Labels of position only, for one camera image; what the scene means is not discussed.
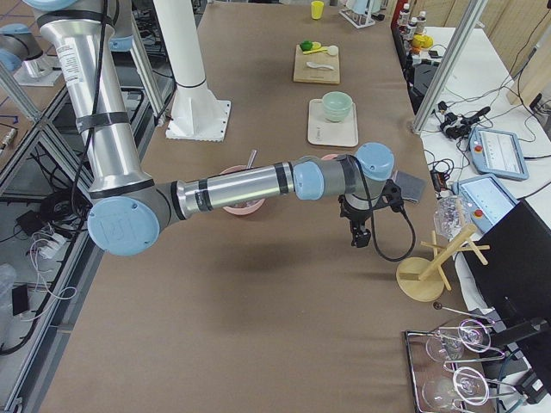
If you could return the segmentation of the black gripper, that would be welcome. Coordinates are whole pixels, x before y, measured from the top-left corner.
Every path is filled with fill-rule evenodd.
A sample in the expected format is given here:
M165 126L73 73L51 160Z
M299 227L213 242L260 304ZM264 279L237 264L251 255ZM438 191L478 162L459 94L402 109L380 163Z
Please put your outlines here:
M346 218L350 223L350 232L352 234L351 246L357 247L359 237L359 246L367 247L371 239L371 230L366 227L366 221L372 217L372 212L360 210L352 206L344 195L339 196L340 217Z

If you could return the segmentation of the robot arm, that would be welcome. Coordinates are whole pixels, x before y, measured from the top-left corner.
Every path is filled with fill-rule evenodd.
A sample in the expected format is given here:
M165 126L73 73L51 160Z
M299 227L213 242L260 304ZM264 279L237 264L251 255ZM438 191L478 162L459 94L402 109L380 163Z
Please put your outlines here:
M195 213L289 193L301 200L337 196L353 243L361 247L375 234L372 212L398 205L399 187L390 177L394 157L379 143L332 160L303 157L193 182L155 183L141 168L110 51L117 41L131 45L130 3L33 1L31 8L41 35L56 49L94 176L87 229L108 253L138 254L163 229Z

